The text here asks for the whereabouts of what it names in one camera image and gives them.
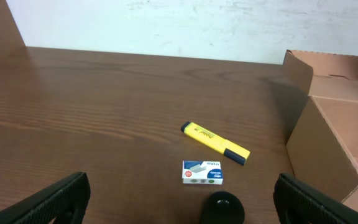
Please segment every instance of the open cardboard box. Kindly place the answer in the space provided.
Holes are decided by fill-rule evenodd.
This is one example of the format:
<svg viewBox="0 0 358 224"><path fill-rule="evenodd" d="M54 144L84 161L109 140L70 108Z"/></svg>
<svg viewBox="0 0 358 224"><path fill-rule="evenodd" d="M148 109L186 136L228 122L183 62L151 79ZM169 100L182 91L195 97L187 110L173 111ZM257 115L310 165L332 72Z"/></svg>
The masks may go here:
<svg viewBox="0 0 358 224"><path fill-rule="evenodd" d="M358 211L358 57L287 50L309 100L287 143L295 176Z"/></svg>

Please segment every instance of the white and blue box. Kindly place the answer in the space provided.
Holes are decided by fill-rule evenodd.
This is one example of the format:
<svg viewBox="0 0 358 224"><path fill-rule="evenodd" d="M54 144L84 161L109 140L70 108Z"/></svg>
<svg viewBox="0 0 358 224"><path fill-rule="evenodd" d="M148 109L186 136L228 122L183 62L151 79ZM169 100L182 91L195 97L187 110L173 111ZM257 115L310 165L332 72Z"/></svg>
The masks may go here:
<svg viewBox="0 0 358 224"><path fill-rule="evenodd" d="M184 184L223 184L221 163L218 161L183 161Z"/></svg>

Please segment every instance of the wooden table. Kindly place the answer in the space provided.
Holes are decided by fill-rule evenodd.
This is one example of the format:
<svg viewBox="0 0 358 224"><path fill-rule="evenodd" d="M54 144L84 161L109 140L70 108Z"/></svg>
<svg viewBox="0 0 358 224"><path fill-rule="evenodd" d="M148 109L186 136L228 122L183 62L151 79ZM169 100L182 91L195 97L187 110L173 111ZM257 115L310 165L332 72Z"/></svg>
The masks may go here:
<svg viewBox="0 0 358 224"><path fill-rule="evenodd" d="M239 197L245 223L277 223L304 102L280 65L23 48L0 59L0 210L80 170L83 223L197 223L218 190ZM245 166L186 137L185 121L250 150ZM186 159L221 161L224 184L182 184Z"/></svg>

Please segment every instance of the yellow highlighter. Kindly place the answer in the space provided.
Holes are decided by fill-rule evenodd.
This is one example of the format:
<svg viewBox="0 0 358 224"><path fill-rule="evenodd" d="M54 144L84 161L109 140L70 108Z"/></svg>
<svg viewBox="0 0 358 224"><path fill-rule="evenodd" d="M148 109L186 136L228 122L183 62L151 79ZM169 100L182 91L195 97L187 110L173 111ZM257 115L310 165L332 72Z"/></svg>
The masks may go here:
<svg viewBox="0 0 358 224"><path fill-rule="evenodd" d="M244 149L193 122L187 121L180 130L240 165L244 165L249 157L250 151L247 149Z"/></svg>

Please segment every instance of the red logo on box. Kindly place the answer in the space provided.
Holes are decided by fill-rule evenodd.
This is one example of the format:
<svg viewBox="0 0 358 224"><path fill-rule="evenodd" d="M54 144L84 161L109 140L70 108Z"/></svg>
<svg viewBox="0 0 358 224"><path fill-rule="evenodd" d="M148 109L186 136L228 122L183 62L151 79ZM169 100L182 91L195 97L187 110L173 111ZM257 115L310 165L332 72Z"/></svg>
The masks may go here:
<svg viewBox="0 0 358 224"><path fill-rule="evenodd" d="M185 172L185 175L186 175L187 177L191 177L191 171L186 171L186 172Z"/></svg>

